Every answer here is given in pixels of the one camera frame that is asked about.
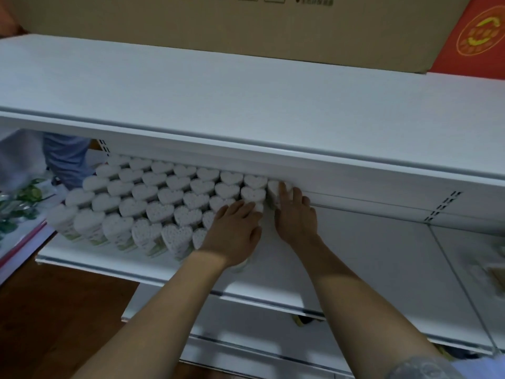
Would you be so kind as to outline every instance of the wooden floor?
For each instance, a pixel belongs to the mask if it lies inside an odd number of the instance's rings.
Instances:
[[[123,325],[137,283],[27,261],[0,286],[0,377],[67,379]],[[236,376],[180,363],[173,379]]]

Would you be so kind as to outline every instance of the person's leg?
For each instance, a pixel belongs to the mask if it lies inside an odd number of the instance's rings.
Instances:
[[[93,174],[86,164],[89,138],[44,133],[43,151],[46,164],[68,190],[82,187],[84,178]]]

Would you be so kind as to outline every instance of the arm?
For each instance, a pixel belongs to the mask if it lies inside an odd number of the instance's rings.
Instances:
[[[222,272],[248,258],[261,237],[254,203],[224,206],[202,248],[73,376],[74,379],[166,379],[179,361],[205,299]]]
[[[281,210],[276,228],[309,274],[335,339],[356,378],[384,379],[412,357],[438,357],[439,352],[398,310],[382,298],[317,234],[310,200],[295,188],[290,200],[279,184]]]

